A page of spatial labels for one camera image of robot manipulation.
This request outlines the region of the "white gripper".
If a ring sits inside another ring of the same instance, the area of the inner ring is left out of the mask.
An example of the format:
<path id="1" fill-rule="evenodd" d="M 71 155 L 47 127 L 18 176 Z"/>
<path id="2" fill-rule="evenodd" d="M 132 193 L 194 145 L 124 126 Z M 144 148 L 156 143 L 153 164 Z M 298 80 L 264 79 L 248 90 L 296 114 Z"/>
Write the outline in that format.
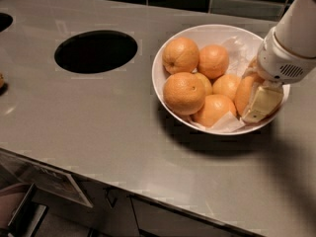
<path id="1" fill-rule="evenodd" d="M 243 78 L 257 76 L 293 84 L 304 79 L 316 67 L 315 58 L 305 58 L 283 47 L 277 40 L 276 28 L 271 28 L 261 43 L 257 58 L 254 57 L 246 68 Z M 284 92 L 280 84 L 263 83 L 251 94 L 249 104 L 242 115 L 247 123 L 258 123 L 273 114 L 280 106 Z"/>

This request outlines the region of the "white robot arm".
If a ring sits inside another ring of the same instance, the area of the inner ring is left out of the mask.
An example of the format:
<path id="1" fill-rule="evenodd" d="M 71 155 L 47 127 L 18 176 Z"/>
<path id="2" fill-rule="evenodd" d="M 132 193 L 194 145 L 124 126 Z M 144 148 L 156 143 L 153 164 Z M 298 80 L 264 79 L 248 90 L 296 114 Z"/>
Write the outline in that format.
<path id="1" fill-rule="evenodd" d="M 316 0 L 294 0 L 261 43 L 253 71 L 265 80 L 250 96 L 241 117 L 259 122 L 281 101 L 283 84 L 301 81 L 316 67 Z"/>

